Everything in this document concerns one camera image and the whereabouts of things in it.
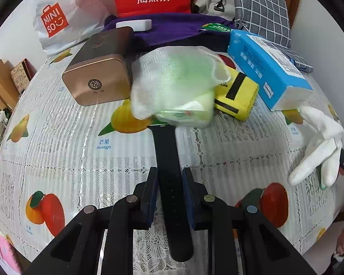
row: blue cardboard box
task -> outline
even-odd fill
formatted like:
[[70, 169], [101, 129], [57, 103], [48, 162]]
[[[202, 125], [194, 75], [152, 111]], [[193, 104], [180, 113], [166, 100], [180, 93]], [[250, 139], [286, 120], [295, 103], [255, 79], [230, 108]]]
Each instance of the blue cardboard box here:
[[263, 37], [232, 30], [228, 54], [259, 84], [259, 94], [272, 111], [298, 108], [312, 94], [301, 72]]

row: yellow pouch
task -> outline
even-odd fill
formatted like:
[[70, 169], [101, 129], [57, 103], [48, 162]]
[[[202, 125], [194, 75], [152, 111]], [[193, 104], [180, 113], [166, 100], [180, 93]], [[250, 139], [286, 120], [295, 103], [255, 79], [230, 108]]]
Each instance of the yellow pouch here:
[[228, 69], [231, 79], [215, 87], [214, 107], [244, 121], [259, 92], [259, 85], [244, 73]]

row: purple cloth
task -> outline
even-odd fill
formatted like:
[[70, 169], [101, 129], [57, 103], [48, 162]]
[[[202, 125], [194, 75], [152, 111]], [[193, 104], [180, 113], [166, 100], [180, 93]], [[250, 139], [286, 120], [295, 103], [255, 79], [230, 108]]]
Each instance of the purple cloth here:
[[139, 44], [143, 42], [146, 46], [150, 47], [201, 34], [204, 34], [204, 37], [209, 35], [217, 37], [216, 39], [220, 38], [229, 41], [229, 32], [200, 30], [200, 28], [207, 23], [219, 23], [232, 29], [235, 28], [232, 21], [225, 20], [219, 16], [193, 13], [159, 13], [123, 18], [117, 18], [111, 15], [105, 20], [105, 28], [103, 30], [116, 28], [116, 23], [118, 22], [147, 19], [151, 19], [151, 29], [143, 32], [135, 32], [134, 37], [142, 39], [139, 41]]

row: white lace tablecloth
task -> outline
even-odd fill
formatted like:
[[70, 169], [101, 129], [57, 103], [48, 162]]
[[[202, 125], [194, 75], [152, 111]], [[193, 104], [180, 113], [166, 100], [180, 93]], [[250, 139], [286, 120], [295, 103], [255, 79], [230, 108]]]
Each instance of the white lace tablecloth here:
[[[53, 239], [45, 224], [26, 217], [26, 203], [35, 191], [55, 194], [68, 223], [86, 205], [102, 208], [131, 194], [147, 179], [149, 168], [157, 166], [149, 129], [98, 136], [122, 101], [82, 107], [72, 98], [61, 75], [80, 47], [41, 67], [18, 102], [0, 149], [0, 230], [29, 260]], [[305, 77], [314, 89], [305, 104], [332, 116], [319, 86]], [[7, 141], [26, 114], [28, 136]], [[283, 113], [270, 112], [260, 96], [245, 122], [215, 111], [210, 127], [176, 129], [181, 167], [191, 167], [195, 180], [228, 205], [254, 188], [281, 183], [288, 192], [289, 218], [280, 231], [300, 253], [329, 227], [344, 203], [344, 176], [326, 190], [319, 188], [317, 171], [295, 187], [287, 182], [312, 135], [305, 123], [287, 125]], [[206, 274], [206, 232], [192, 236], [193, 258], [174, 261], [158, 198], [151, 229], [134, 231], [134, 274]]]

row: hi logo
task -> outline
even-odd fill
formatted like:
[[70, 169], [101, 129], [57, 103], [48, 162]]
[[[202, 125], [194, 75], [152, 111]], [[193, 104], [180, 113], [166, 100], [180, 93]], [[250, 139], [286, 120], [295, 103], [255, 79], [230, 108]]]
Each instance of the hi logo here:
[[57, 32], [69, 25], [59, 3], [53, 6], [47, 5], [43, 9], [41, 19], [48, 33], [48, 38], [54, 36]]

